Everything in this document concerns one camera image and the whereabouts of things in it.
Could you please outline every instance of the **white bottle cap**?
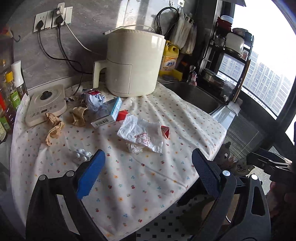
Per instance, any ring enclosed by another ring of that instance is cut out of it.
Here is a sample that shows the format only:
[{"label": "white bottle cap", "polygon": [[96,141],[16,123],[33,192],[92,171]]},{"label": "white bottle cap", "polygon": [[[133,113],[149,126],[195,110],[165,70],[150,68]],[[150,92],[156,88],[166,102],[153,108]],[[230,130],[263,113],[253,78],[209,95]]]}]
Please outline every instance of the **white bottle cap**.
[{"label": "white bottle cap", "polygon": [[11,65],[11,70],[13,72],[13,79],[15,81],[16,88],[21,86],[24,83],[24,79],[22,78],[22,73],[20,71],[21,61],[16,61]]}]

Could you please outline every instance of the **yellow bottle cap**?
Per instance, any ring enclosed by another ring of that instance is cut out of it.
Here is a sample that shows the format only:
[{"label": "yellow bottle cap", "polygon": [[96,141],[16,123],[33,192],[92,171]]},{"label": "yellow bottle cap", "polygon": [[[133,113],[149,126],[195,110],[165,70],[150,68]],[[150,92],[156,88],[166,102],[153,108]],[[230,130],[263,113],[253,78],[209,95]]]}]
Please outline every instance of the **yellow bottle cap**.
[{"label": "yellow bottle cap", "polygon": [[12,74],[12,71],[10,71],[9,73],[7,73],[7,74],[5,75],[5,78],[6,78],[6,82],[7,82],[7,83],[13,81],[13,74]]}]

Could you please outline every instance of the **floral tablecloth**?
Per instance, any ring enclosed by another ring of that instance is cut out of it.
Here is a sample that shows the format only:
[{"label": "floral tablecloth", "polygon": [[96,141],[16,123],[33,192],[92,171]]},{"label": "floral tablecloth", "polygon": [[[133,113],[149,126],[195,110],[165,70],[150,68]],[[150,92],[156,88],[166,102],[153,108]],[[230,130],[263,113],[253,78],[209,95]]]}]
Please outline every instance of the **floral tablecloth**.
[{"label": "floral tablecloth", "polygon": [[[114,98],[102,83],[99,89],[106,100]],[[122,122],[98,129],[90,124],[73,126],[70,111],[78,102],[67,103],[67,111],[60,117],[66,124],[62,135],[47,146],[45,138],[51,126],[45,122],[29,128],[24,119],[30,98],[23,98],[13,133],[11,182],[16,208],[24,223],[40,175],[53,178],[76,170],[73,151],[77,148],[91,153],[102,149],[106,165],[82,202],[101,232],[109,240],[120,240],[165,211],[197,180],[191,160],[195,148],[212,160],[226,135],[225,128],[211,116],[159,83],[150,95],[122,100],[122,110],[170,127],[162,153],[129,153],[125,140],[117,136]],[[59,203],[69,229],[77,232],[62,196]]]}]

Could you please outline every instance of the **sink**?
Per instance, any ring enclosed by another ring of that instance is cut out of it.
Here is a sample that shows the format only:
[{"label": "sink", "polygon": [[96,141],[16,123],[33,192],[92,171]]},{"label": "sink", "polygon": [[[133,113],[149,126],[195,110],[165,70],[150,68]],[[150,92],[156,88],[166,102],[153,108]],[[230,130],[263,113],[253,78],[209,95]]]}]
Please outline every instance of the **sink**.
[{"label": "sink", "polygon": [[181,99],[200,108],[209,115],[222,107],[224,103],[202,89],[185,82],[170,82],[163,84],[166,88],[175,92]]}]

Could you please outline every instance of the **white kitchen scale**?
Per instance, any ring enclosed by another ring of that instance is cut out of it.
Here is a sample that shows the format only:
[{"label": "white kitchen scale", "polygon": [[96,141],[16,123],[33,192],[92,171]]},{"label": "white kitchen scale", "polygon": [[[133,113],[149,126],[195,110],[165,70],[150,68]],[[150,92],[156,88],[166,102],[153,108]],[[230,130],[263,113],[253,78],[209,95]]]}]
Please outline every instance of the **white kitchen scale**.
[{"label": "white kitchen scale", "polygon": [[48,89],[34,93],[26,115],[28,126],[46,121],[45,113],[60,116],[67,110],[63,85],[54,85]]}]

